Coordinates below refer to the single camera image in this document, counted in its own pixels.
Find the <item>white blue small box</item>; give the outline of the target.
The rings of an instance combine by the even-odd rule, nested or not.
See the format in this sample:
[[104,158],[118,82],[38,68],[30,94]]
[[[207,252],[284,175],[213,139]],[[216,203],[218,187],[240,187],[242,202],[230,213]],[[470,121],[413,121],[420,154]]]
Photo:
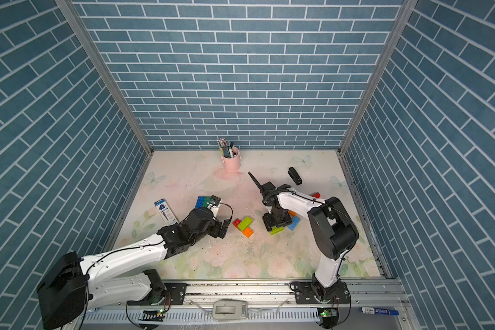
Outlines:
[[171,226],[177,223],[177,217],[173,214],[166,199],[160,199],[154,203],[156,210],[166,225]]

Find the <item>blue lego brick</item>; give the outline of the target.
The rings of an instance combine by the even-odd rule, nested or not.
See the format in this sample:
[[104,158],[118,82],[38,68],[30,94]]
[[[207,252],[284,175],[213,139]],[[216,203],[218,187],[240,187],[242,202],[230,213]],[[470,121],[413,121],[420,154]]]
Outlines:
[[287,228],[290,229],[291,231],[294,231],[295,228],[298,226],[298,224],[301,222],[301,218],[298,216],[294,216],[291,219],[291,221],[292,221],[291,224],[289,224]]
[[196,208],[203,207],[203,206],[204,206],[205,199],[206,199],[206,198],[205,198],[205,196],[199,196],[199,197],[197,198],[197,202],[196,202],[196,204],[195,204],[195,207],[196,207]]

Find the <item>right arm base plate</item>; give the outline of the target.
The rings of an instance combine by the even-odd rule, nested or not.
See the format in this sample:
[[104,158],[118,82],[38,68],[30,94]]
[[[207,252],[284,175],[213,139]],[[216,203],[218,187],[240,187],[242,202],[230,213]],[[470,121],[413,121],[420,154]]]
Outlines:
[[294,281],[289,284],[290,290],[294,293],[296,304],[349,304],[351,294],[347,284],[338,281],[332,286],[326,288],[321,284],[314,282]]

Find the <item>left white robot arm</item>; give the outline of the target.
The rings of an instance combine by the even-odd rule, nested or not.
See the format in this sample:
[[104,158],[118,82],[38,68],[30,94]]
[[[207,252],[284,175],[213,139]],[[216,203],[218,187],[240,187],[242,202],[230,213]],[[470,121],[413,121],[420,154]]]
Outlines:
[[168,294],[157,271],[125,274],[184,253],[207,235],[223,239],[231,220],[217,219],[220,206],[221,199],[212,196],[207,206],[141,241],[100,254],[80,257],[72,251],[59,257],[37,286],[43,328],[61,328],[88,309],[122,301],[162,302]]

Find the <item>black stapler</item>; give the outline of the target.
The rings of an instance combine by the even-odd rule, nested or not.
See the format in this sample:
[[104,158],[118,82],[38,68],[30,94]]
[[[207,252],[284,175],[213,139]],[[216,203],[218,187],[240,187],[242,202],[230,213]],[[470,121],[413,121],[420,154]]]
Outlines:
[[301,176],[298,174],[297,170],[294,167],[290,167],[287,173],[295,185],[299,186],[303,183]]

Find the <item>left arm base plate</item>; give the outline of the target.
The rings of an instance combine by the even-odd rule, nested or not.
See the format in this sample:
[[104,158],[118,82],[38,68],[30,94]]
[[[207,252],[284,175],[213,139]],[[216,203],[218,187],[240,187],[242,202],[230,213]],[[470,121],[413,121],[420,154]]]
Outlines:
[[152,288],[140,301],[129,301],[130,305],[141,306],[178,306],[182,305],[186,295],[186,283],[167,283],[163,289]]

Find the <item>dark green lego brick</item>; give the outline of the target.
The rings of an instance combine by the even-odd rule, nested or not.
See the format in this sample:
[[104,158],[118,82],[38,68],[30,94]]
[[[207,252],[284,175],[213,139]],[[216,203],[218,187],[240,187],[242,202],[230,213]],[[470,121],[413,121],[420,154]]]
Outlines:
[[206,197],[205,197],[205,198],[203,198],[203,199],[204,199],[204,200],[203,200],[203,206],[204,206],[204,207],[207,207],[207,206],[209,205],[210,201],[211,201],[211,197],[206,196]]

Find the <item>blue white marker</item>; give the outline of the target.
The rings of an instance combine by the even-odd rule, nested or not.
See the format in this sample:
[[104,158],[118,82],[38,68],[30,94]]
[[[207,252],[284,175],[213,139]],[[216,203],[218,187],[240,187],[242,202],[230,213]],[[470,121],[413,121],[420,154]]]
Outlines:
[[394,309],[385,309],[377,307],[360,307],[360,313],[368,315],[381,315],[381,316],[399,316],[400,313]]

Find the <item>lime lego brick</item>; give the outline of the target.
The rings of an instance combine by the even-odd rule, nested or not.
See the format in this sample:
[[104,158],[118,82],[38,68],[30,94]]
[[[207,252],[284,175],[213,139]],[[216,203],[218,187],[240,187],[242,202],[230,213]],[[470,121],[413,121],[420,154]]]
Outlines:
[[253,219],[251,217],[245,217],[238,225],[237,228],[240,231],[244,231],[246,228],[250,226],[250,224],[253,222]]
[[270,231],[271,235],[276,235],[279,232],[283,232],[284,228],[283,227],[273,227],[272,230]]

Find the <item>white handheld device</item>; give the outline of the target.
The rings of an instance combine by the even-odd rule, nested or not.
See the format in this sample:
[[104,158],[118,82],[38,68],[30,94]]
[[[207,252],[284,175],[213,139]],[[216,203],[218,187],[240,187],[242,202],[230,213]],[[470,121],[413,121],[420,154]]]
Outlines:
[[212,317],[215,320],[243,320],[247,318],[248,303],[239,300],[219,300],[214,302]]

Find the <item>pens in cup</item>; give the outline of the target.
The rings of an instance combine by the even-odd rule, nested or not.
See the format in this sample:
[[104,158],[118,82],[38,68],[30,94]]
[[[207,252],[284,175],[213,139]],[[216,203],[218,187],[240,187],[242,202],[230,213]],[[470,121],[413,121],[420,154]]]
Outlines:
[[226,159],[232,159],[235,157],[236,153],[233,151],[233,142],[228,142],[225,138],[219,137],[217,139],[217,144],[219,145],[221,155]]

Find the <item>pink pen cup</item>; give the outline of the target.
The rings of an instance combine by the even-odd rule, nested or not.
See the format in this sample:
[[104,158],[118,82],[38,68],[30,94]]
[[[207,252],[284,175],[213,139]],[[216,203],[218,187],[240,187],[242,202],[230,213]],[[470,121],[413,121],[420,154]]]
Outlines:
[[241,167],[241,153],[237,147],[232,147],[232,157],[222,157],[224,170],[228,173],[236,173]]

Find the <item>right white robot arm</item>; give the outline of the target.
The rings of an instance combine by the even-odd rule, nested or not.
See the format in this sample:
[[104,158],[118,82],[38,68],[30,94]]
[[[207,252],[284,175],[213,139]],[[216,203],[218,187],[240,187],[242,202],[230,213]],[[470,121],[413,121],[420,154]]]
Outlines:
[[340,269],[346,254],[356,245],[359,232],[342,202],[336,197],[316,199],[288,184],[256,183],[262,203],[268,208],[263,222],[268,232],[292,223],[290,212],[309,220],[321,258],[313,274],[311,288],[319,301],[331,301],[342,287]]

